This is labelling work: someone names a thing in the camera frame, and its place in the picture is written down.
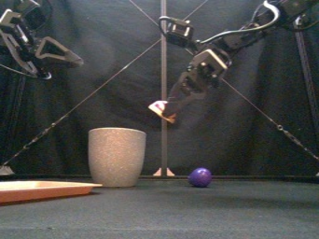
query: speckled ceramic cup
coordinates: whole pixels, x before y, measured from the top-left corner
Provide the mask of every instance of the speckled ceramic cup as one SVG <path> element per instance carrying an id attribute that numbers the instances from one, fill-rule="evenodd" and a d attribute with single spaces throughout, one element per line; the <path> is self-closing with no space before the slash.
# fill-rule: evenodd
<path id="1" fill-rule="evenodd" d="M 146 133 L 126 128 L 88 132 L 88 166 L 95 183 L 104 187 L 136 186 L 146 148 Z"/>

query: cup rim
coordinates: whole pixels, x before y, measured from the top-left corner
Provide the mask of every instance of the cup rim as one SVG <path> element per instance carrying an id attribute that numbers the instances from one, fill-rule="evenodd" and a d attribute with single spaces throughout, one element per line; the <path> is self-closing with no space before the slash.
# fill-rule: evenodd
<path id="1" fill-rule="evenodd" d="M 100 128 L 95 128 L 92 130 L 90 130 L 88 132 L 94 132 L 94 131 L 107 131 L 107 130 L 123 130 L 123 131 L 135 131 L 135 132 L 140 132 L 144 133 L 144 131 L 136 130 L 136 129 L 131 129 L 131 128 L 123 128 L 123 127 L 100 127 Z"/>

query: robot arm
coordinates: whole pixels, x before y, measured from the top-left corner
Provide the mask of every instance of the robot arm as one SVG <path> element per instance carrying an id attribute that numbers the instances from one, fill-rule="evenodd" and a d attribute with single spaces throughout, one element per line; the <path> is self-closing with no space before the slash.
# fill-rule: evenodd
<path id="1" fill-rule="evenodd" d="M 206 96 L 210 87 L 218 85 L 218 78 L 233 64 L 233 56 L 253 43 L 266 37 L 279 26 L 295 21 L 319 0 L 277 0 L 255 10 L 253 21 L 238 31 L 223 32 L 204 41 L 194 41 L 194 27 L 188 21 L 168 17 L 159 18 L 159 26 L 163 21 L 168 22 L 167 32 L 160 31 L 167 42 L 188 49 L 195 57 L 190 62 L 187 71 L 180 74 L 167 101 L 156 101 L 150 109 L 171 123 L 175 122 L 176 114 L 192 101 Z"/>
<path id="2" fill-rule="evenodd" d="M 11 54 L 28 76 L 50 79 L 50 67 L 78 67 L 84 61 L 50 36 L 35 37 L 35 30 L 46 20 L 39 4 L 28 0 L 19 8 L 23 13 L 8 9 L 0 18 L 0 36 L 6 45 L 0 52 Z"/>

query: black cable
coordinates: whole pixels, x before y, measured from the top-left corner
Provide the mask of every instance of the black cable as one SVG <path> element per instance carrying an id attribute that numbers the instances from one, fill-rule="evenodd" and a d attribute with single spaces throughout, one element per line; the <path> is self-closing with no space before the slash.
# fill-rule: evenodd
<path id="1" fill-rule="evenodd" d="M 24 76 L 24 77 L 38 78 L 36 76 L 30 75 L 30 74 L 26 74 L 26 73 L 23 73 L 22 71 L 18 71 L 18 70 L 12 69 L 12 68 L 7 67 L 7 66 L 3 65 L 3 64 L 0 64 L 0 66 L 2 66 L 3 68 L 6 68 L 7 70 L 10 70 L 11 72 L 14 72 L 15 74 L 19 74 L 19 75 L 22 75 L 22 76 Z"/>
<path id="2" fill-rule="evenodd" d="M 269 22 L 267 24 L 265 24 L 262 26 L 251 28 L 251 29 L 245 29 L 245 30 L 238 30 L 238 31 L 227 31 L 224 33 L 220 33 L 220 34 L 212 36 L 211 38 L 206 39 L 204 41 L 200 41 L 200 43 L 202 44 L 210 43 L 226 35 L 241 35 L 241 34 L 246 34 L 246 33 L 251 33 L 251 32 L 258 32 L 261 30 L 270 28 L 278 22 L 279 17 L 281 17 L 281 12 L 279 12 L 279 9 L 277 8 L 277 6 L 269 3 L 269 0 L 265 1 L 263 6 L 273 11 L 274 18 L 273 18 L 271 22 Z"/>
<path id="3" fill-rule="evenodd" d="M 170 18 L 170 17 L 167 17 L 167 16 L 162 16 L 162 17 L 159 18 L 159 29 L 160 29 L 162 34 L 163 34 L 164 37 L 166 37 L 167 34 L 166 34 L 166 32 L 164 32 L 164 30 L 163 30 L 163 28 L 162 28 L 162 22 L 163 22 L 163 21 L 170 21 L 170 22 L 172 22 L 174 19 Z"/>

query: vertical pole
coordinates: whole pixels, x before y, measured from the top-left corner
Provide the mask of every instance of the vertical pole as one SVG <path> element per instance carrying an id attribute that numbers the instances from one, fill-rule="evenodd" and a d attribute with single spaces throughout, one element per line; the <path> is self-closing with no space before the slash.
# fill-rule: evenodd
<path id="1" fill-rule="evenodd" d="M 167 6 L 166 0 L 160 0 L 160 15 L 166 16 Z M 166 22 L 162 22 L 162 29 L 166 32 Z M 160 35 L 160 98 L 167 99 L 167 42 L 163 35 Z M 162 131 L 160 131 L 160 142 L 162 142 L 162 166 L 160 176 L 167 176 L 167 121 L 162 120 Z"/>

